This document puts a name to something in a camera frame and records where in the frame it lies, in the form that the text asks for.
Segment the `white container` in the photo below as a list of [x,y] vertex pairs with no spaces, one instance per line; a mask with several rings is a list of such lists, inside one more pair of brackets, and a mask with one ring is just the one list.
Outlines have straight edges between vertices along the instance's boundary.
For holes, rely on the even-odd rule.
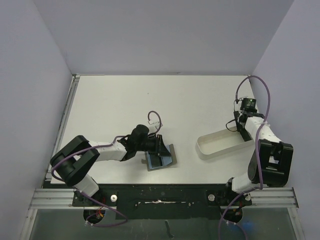
[[[229,129],[233,131],[237,130],[235,126]],[[225,129],[200,136],[196,143],[195,149],[199,158],[207,160],[251,146],[254,144],[254,141],[244,141],[239,132]]]

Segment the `black cable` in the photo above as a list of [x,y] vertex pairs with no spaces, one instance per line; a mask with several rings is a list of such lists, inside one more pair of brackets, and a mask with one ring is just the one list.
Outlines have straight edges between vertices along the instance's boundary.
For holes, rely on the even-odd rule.
[[230,129],[228,128],[228,124],[229,124],[229,123],[232,123],[233,121],[235,121],[235,119],[232,119],[232,120],[228,121],[228,122],[225,124],[225,128],[228,129],[230,132],[237,132],[237,130],[232,131],[232,130],[230,130]]

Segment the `black base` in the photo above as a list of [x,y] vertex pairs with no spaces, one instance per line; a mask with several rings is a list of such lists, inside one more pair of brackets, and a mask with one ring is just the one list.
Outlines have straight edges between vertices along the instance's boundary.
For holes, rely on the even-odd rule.
[[[98,201],[105,200],[108,206],[116,206],[129,219],[218,220],[221,217],[220,206],[227,206],[232,200],[225,196],[225,184],[100,184],[99,187],[99,192],[92,197]],[[113,194],[117,195],[117,202],[111,202]],[[210,194],[215,196],[214,201],[209,201]],[[234,206],[240,203],[242,206],[252,205],[251,201],[241,197]],[[76,192],[72,206],[98,205]]]

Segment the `wall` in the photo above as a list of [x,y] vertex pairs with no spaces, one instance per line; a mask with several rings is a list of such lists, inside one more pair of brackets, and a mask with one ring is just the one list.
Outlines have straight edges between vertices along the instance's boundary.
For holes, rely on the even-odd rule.
[[71,73],[31,0],[0,7],[0,239],[19,238],[53,150]]
[[[288,185],[296,191],[307,240],[319,239],[319,64],[320,1],[295,0],[253,73],[270,88],[272,129],[294,147]],[[264,88],[252,85],[265,111]]]
[[293,0],[34,0],[73,74],[242,75]]

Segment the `purple cable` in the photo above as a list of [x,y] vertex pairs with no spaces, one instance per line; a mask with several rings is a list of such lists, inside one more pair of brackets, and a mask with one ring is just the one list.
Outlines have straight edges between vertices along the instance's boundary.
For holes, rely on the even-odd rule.
[[[108,206],[108,205],[105,205],[103,204],[102,202],[99,202],[95,199],[93,199],[92,197],[88,196],[87,194],[85,194],[84,192],[80,191],[77,189],[77,191],[79,191],[84,197],[86,197],[87,199],[91,200],[92,202],[96,203],[96,204],[99,204],[100,206],[102,207],[105,207],[113,212],[115,212],[116,214],[124,217],[125,219],[121,222],[117,222],[117,223],[110,223],[110,224],[92,224],[92,226],[94,227],[100,227],[100,228],[107,228],[107,227],[115,227],[115,226],[119,226],[119,225],[122,225],[122,224],[125,224],[126,222],[128,222],[128,218],[126,215],[122,214],[121,212],[119,212],[118,210],[116,209],[113,209],[112,207]],[[92,216],[96,215],[96,213],[93,213],[91,215],[89,215],[85,220],[86,221],[89,221],[89,218],[91,218]]]
[[[219,240],[221,240],[221,231],[220,231],[220,228],[221,228],[221,223],[228,211],[228,209],[231,207],[232,204],[234,204],[234,202],[240,198],[241,196],[243,196],[244,194],[248,194],[256,189],[260,189],[262,190],[264,188],[264,180],[263,180],[263,177],[262,177],[262,168],[261,168],[261,162],[260,162],[260,155],[259,155],[259,133],[261,131],[261,129],[263,128],[264,124],[267,122],[267,118],[268,118],[268,115],[269,115],[269,110],[270,110],[270,91],[269,91],[269,88],[267,86],[267,84],[265,83],[265,81],[262,80],[261,77],[258,77],[258,76],[255,76],[255,75],[251,75],[251,76],[247,76],[245,79],[242,80],[242,82],[240,82],[239,86],[237,87],[236,91],[235,91],[235,101],[239,101],[238,99],[238,92],[239,92],[239,89],[241,87],[241,85],[248,79],[250,78],[256,78],[258,80],[260,80],[260,82],[262,82],[262,84],[264,85],[265,89],[266,89],[266,93],[268,95],[268,104],[267,104],[267,107],[266,107],[266,111],[265,111],[265,116],[264,116],[264,119],[263,119],[263,122],[261,123],[261,125],[259,126],[258,130],[256,131],[256,135],[255,135],[255,156],[256,156],[256,161],[257,161],[257,167],[258,167],[258,173],[259,173],[259,181],[260,181],[260,187],[254,187],[253,189],[249,190],[249,191],[246,191],[246,192],[243,192],[243,193],[240,193],[239,195],[237,195],[230,203],[229,205],[226,207],[226,209],[224,210],[223,214],[221,215],[221,218],[220,218],[220,221],[219,221],[219,225],[218,225],[218,238]],[[246,234],[246,232],[244,231],[244,229],[237,224],[238,227],[241,228],[241,230],[243,231],[244,233],[244,236],[245,236],[245,239],[247,240],[248,239],[248,236]]]
[[157,134],[157,133],[160,131],[161,127],[162,127],[162,121],[161,121],[161,117],[160,117],[159,113],[157,113],[157,112],[154,111],[154,110],[152,110],[152,111],[150,111],[150,112],[148,113],[148,121],[150,121],[150,114],[152,114],[152,113],[154,113],[155,115],[157,115],[157,117],[158,117],[158,119],[159,119],[159,123],[160,123],[158,130],[152,133],[152,134]]
[[79,155],[79,154],[82,154],[82,153],[84,153],[84,152],[87,152],[87,151],[89,151],[89,150],[91,150],[91,149],[111,147],[111,146],[116,142],[116,140],[117,140],[118,138],[123,138],[123,137],[124,137],[124,136],[116,136],[116,137],[114,138],[114,140],[112,141],[112,143],[110,143],[110,144],[91,146],[91,147],[82,149],[82,150],[80,150],[80,151],[77,151],[77,152],[75,152],[75,153],[73,153],[73,154],[65,157],[64,159],[62,159],[60,162],[58,162],[58,163],[51,169],[51,175],[52,175],[52,177],[54,177],[55,179],[63,182],[64,180],[63,180],[62,178],[57,177],[57,176],[55,175],[55,171],[57,170],[57,168],[59,168],[59,167],[61,166],[61,164],[63,164],[65,161],[73,158],[74,156],[77,156],[77,155]]

